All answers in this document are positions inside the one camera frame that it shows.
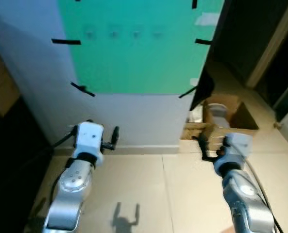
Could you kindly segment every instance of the floor tile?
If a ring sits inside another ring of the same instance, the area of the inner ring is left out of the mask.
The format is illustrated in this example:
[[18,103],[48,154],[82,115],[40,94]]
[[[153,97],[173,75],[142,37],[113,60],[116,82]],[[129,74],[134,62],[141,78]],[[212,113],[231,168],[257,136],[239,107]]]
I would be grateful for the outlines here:
[[201,149],[197,141],[194,140],[180,140],[179,153],[201,153]]
[[[200,154],[164,155],[175,233],[218,233],[232,225],[221,178]],[[267,192],[274,214],[288,232],[288,153],[253,153],[250,162]]]
[[260,129],[253,137],[252,151],[254,153],[280,153],[286,151],[288,152],[288,142],[281,135],[278,129]]
[[219,233],[232,226],[221,178],[200,154],[164,155],[175,233]]
[[[64,164],[63,156],[53,158],[35,206],[49,195],[51,183]],[[117,205],[120,212],[114,217]],[[43,208],[38,218],[46,213],[47,208]],[[92,190],[84,203],[79,232],[171,233],[161,155],[105,156],[104,164],[93,173]]]
[[265,188],[273,213],[288,233],[288,152],[252,153],[249,161]]

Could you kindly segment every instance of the white panel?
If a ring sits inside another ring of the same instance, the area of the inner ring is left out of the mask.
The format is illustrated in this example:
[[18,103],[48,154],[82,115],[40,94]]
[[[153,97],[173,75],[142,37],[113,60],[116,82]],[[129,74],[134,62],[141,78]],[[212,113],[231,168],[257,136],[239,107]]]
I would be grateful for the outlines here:
[[81,121],[104,125],[109,140],[120,126],[119,145],[178,145],[191,96],[85,95],[76,81],[55,0],[0,1],[0,53],[51,143]]

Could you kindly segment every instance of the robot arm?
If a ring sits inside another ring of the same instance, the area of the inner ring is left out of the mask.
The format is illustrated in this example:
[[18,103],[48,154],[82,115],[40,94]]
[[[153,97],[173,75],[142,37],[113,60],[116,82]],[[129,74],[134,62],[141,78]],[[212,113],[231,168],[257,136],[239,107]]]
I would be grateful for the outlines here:
[[103,126],[98,124],[83,122],[77,126],[75,150],[59,178],[58,192],[50,206],[43,233],[76,232],[94,169],[102,164],[104,149],[115,149],[119,128],[115,128],[111,143],[104,143],[102,134]]
[[215,172],[222,177],[223,196],[230,207],[236,233],[272,233],[273,214],[249,175],[243,171],[252,137],[240,133],[228,134],[217,151],[217,157],[207,156],[207,141],[203,134],[198,141],[202,159],[212,162]]

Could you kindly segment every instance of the beige tile floor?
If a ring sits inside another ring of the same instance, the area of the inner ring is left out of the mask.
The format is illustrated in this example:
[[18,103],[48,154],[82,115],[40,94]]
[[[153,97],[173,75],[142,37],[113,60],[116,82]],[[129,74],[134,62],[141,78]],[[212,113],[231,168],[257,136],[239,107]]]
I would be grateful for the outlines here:
[[[255,93],[243,89],[221,64],[212,64],[218,77],[217,92],[238,94],[260,127],[254,137],[250,162],[267,191],[273,211],[288,233],[288,143],[273,128],[273,111]],[[40,187],[35,207],[49,197],[51,184],[67,156],[55,156]],[[119,227],[112,227],[113,214],[121,202]],[[139,224],[135,221],[139,204]],[[41,228],[47,201],[37,221],[26,228]],[[81,233],[221,233],[232,226],[223,199],[221,178],[212,164],[201,161],[194,141],[181,141],[176,155],[108,155],[96,170],[93,188],[81,218]]]

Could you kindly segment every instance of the green screen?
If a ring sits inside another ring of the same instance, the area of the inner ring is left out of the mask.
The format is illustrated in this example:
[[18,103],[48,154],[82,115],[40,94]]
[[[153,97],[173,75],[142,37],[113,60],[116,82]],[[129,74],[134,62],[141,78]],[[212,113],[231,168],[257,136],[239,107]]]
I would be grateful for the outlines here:
[[223,0],[59,0],[78,83],[93,93],[181,94],[199,78]]

